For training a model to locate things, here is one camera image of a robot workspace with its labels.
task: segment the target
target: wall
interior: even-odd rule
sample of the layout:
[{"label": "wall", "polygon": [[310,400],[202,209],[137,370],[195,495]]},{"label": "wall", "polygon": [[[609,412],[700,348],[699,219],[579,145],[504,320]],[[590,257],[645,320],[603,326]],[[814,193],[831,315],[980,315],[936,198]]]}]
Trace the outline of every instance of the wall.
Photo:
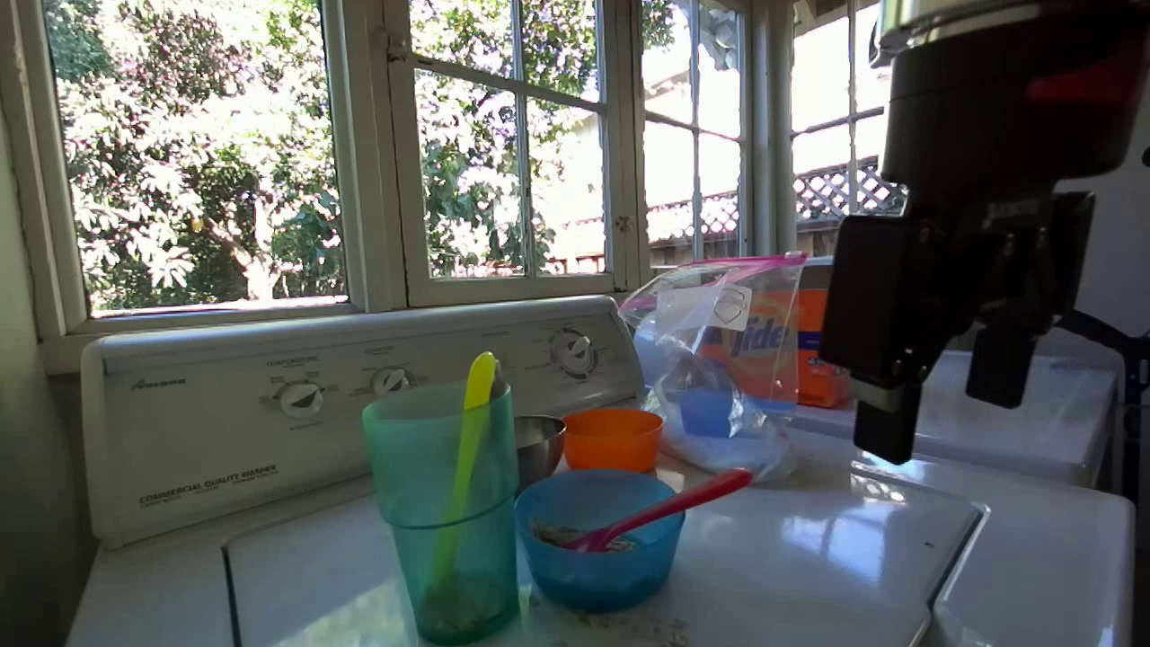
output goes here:
[{"label": "wall", "polygon": [[0,114],[0,642],[60,642],[82,587],[76,458],[54,412]]},{"label": "wall", "polygon": [[1130,139],[1123,168],[1064,183],[1064,189],[1092,189],[1097,213],[1077,283],[1077,310],[1124,334],[1150,331],[1150,72],[1143,88],[1143,114]]}]

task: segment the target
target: window pane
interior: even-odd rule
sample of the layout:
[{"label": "window pane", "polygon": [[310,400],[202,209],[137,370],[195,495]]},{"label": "window pane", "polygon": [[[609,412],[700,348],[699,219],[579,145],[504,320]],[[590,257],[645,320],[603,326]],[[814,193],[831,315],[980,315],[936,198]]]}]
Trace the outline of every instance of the window pane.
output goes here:
[{"label": "window pane", "polygon": [[694,235],[706,242],[706,259],[738,257],[744,149],[718,138],[699,138],[699,145],[700,222]]},{"label": "window pane", "polygon": [[898,217],[905,205],[905,189],[898,183],[882,181],[882,152],[883,152],[887,118],[864,118],[861,138],[861,168],[857,168],[857,213]]},{"label": "window pane", "polygon": [[875,26],[876,26],[876,4],[871,4],[857,19],[857,91],[861,91],[857,109],[861,110],[883,109],[887,94],[893,94],[893,64],[883,64],[883,68],[871,64]]},{"label": "window pane", "polygon": [[645,109],[694,124],[692,13],[675,0],[645,0]]},{"label": "window pane", "polygon": [[522,0],[524,79],[548,91],[602,96],[596,0]]},{"label": "window pane", "polygon": [[692,264],[694,259],[694,213],[699,213],[692,131],[646,124],[645,171],[646,171],[651,265]]},{"label": "window pane", "polygon": [[417,72],[432,277],[524,274],[514,94]]},{"label": "window pane", "polygon": [[98,315],[345,290],[314,4],[60,0],[48,28]]},{"label": "window pane", "polygon": [[794,217],[835,219],[850,217],[850,131],[821,131],[794,138]]},{"label": "window pane", "polygon": [[409,37],[423,58],[512,76],[512,0],[413,0]]},{"label": "window pane", "polygon": [[744,19],[718,0],[699,7],[699,124],[717,132],[744,132]]},{"label": "window pane", "polygon": [[816,131],[816,132],[803,132],[792,145],[792,161],[794,161],[794,176],[804,176],[814,168],[827,168],[827,164],[845,164],[853,161],[853,131],[850,127],[835,127],[835,131]]},{"label": "window pane", "polygon": [[531,237],[538,274],[603,274],[602,114],[548,102],[531,114]]},{"label": "window pane", "polygon": [[831,20],[794,41],[792,127],[845,118],[850,106],[850,20]]}]

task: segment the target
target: teal cup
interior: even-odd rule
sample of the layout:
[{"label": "teal cup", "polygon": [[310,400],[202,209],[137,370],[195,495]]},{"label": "teal cup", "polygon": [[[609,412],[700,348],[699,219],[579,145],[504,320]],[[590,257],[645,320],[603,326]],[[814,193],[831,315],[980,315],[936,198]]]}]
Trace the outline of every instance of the teal cup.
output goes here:
[{"label": "teal cup", "polygon": [[512,393],[476,409],[464,381],[397,393],[362,406],[362,439],[417,633],[472,642],[519,618]]}]

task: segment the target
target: window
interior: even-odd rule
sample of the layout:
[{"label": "window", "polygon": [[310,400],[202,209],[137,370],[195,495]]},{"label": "window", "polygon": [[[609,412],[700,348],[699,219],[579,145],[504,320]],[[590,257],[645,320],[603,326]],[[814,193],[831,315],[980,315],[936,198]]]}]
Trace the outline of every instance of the window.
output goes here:
[{"label": "window", "polygon": [[792,72],[794,219],[800,242],[814,257],[835,252],[838,219],[895,217],[901,209],[901,186],[876,176],[893,79],[887,68],[871,64],[875,28],[876,0],[838,4],[827,13],[800,11]]},{"label": "window", "polygon": [[752,252],[741,0],[0,4],[48,342]]},{"label": "window", "polygon": [[645,28],[651,264],[741,257],[749,20],[718,0],[645,0]]}]

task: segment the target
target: blue bowl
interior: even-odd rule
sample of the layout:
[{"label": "blue bowl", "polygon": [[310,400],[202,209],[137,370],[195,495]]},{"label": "blue bowl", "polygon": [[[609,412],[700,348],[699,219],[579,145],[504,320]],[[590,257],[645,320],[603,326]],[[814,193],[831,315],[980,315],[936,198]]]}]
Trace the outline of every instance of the blue bowl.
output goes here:
[{"label": "blue bowl", "polygon": [[682,515],[651,522],[609,554],[579,554],[538,538],[543,530],[602,530],[675,495],[664,483],[633,471],[566,471],[519,495],[519,534],[536,591],[577,610],[619,610],[655,598],[675,561]]}]

